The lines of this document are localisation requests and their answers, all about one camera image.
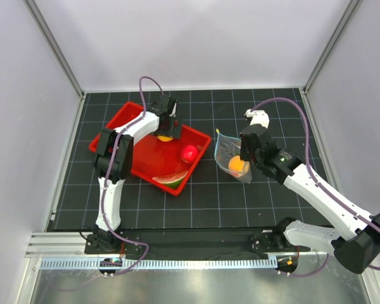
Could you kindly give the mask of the orange peach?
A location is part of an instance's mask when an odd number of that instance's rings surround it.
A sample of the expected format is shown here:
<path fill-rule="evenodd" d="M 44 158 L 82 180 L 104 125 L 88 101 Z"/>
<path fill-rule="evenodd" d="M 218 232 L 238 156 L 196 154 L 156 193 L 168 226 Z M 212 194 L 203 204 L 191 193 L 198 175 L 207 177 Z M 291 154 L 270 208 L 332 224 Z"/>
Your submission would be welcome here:
<path fill-rule="evenodd" d="M 236 155 L 229 160 L 228 169 L 232 174 L 242 176 L 250 170 L 250 163 L 242 160 L 239 155 Z"/>

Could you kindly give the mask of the red plastic tray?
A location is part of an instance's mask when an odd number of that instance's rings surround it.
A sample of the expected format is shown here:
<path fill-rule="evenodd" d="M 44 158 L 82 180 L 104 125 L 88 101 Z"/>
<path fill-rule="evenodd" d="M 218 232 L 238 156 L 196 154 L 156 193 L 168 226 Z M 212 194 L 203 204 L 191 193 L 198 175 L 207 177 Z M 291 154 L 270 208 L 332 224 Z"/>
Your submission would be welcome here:
<path fill-rule="evenodd" d="M 209 135 L 187 125 L 182 126 L 180 138 L 173 139 L 170 142 L 162 142 L 153 135 L 147 135 L 134 146 L 131 174 L 173 196 L 178 196 L 185 188 L 191 174 L 209 147 L 211 140 Z M 192 163 L 185 163 L 181 159 L 182 150 L 188 145 L 195 146 L 199 151 Z M 181 172 L 186 172 L 187 175 L 173 187 L 161 184 L 155 180 L 156 177 L 174 175 Z"/>

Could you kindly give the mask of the red apple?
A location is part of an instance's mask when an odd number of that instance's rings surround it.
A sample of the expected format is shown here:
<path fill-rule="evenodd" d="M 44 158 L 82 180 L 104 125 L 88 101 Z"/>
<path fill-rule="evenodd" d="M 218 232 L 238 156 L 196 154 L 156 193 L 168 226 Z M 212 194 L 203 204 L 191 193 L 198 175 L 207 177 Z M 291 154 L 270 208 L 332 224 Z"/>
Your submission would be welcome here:
<path fill-rule="evenodd" d="M 199 149 L 192 145 L 188 144 L 184 146 L 180 152 L 180 159 L 187 164 L 193 164 L 199 155 Z"/>

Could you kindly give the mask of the clear zip top bag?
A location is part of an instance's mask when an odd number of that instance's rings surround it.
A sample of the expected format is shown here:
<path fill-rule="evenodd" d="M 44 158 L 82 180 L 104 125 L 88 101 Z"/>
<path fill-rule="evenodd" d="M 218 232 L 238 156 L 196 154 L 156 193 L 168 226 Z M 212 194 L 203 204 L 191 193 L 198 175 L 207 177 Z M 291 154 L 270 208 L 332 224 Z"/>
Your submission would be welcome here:
<path fill-rule="evenodd" d="M 226 136 L 222 134 L 219 129 L 215 129 L 215 131 L 217 141 L 215 145 L 214 157 L 218 167 L 238 181 L 245 184 L 250 184 L 252 181 L 251 167 L 250 170 L 242 176 L 236 176 L 228 169 L 229 160 L 233 156 L 240 156 L 241 140 L 239 138 Z"/>

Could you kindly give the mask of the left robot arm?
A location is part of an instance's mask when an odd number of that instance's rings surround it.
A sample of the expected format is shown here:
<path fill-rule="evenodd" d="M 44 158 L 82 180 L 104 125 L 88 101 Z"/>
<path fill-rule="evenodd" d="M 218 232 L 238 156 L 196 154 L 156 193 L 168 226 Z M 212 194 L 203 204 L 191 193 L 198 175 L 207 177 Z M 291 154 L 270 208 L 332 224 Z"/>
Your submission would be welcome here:
<path fill-rule="evenodd" d="M 125 180 L 132 169 L 134 146 L 148 135 L 179 138 L 182 124 L 176 119 L 177 100 L 167 95 L 143 108 L 140 114 L 114 129 L 104 128 L 94 155 L 99 182 L 99 213 L 87 244 L 107 253 L 117 252 L 122 238 L 120 203 Z"/>

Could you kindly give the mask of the yellow lemon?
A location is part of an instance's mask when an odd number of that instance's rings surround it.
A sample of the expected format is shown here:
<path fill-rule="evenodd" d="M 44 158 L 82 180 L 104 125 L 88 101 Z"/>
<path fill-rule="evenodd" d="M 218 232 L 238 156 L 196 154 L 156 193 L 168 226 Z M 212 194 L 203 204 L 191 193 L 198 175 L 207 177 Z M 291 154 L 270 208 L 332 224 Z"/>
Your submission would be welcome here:
<path fill-rule="evenodd" d="M 167 143 L 173 140 L 173 137 L 167 137 L 167 136 L 157 136 L 157 139 L 161 142 Z"/>

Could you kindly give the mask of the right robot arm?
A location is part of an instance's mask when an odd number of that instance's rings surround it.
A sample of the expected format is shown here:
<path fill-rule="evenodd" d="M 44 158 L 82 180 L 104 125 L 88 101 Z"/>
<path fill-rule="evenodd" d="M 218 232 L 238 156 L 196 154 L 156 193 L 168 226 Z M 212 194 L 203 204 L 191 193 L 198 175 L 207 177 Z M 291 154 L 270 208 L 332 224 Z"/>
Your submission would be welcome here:
<path fill-rule="evenodd" d="M 252 162 L 266 177 L 301 196 L 332 225 L 326 228 L 285 218 L 272 236 L 278 250 L 304 246 L 323 251 L 354 274 L 371 266 L 380 254 L 380 213 L 373 215 L 352 203 L 291 148 L 278 148 L 260 124 L 243 129 L 240 138 L 242 160 Z"/>

